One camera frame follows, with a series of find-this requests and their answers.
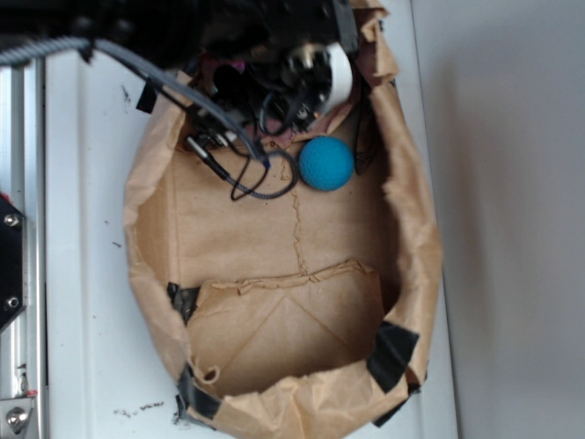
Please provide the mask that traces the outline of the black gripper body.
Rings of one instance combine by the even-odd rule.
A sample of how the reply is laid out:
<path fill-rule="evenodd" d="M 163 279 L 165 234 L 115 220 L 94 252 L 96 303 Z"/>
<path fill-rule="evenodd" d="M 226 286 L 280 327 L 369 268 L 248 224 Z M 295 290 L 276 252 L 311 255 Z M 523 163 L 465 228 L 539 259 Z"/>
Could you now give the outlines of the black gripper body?
<path fill-rule="evenodd" d="M 350 64 L 358 47 L 347 1 L 153 1 L 155 59 L 170 67 L 199 50 L 241 61 L 264 95 L 264 133 L 307 131 L 326 110 L 331 89 L 327 47 L 339 43 Z"/>

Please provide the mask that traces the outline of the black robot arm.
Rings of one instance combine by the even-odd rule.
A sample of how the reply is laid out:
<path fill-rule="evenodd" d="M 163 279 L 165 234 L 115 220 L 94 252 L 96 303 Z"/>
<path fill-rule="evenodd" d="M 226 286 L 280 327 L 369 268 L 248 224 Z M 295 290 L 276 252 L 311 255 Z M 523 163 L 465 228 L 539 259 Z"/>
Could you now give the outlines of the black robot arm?
<path fill-rule="evenodd" d="M 345 101 L 358 32 L 347 1 L 4 1 L 2 46 L 19 38 L 106 39 L 160 68 L 201 52 L 242 61 L 263 94 L 259 124 L 277 133 Z"/>

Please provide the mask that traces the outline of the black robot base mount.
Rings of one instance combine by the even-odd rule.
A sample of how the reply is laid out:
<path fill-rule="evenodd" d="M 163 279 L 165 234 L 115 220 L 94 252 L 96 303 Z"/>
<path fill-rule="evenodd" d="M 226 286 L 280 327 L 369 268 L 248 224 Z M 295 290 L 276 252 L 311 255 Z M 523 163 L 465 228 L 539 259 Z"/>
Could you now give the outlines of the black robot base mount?
<path fill-rule="evenodd" d="M 25 306 L 24 235 L 25 217 L 1 195 L 1 331 L 4 332 Z"/>

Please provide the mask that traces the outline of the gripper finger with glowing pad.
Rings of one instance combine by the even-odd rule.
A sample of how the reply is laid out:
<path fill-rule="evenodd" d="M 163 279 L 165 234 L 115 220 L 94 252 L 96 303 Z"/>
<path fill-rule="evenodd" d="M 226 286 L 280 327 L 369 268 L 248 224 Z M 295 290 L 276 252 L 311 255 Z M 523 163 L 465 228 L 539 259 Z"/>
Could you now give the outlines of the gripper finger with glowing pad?
<path fill-rule="evenodd" d="M 324 103 L 326 110 L 346 102 L 353 88 L 353 72 L 350 60 L 339 43 L 327 47 L 331 70 L 331 89 Z"/>

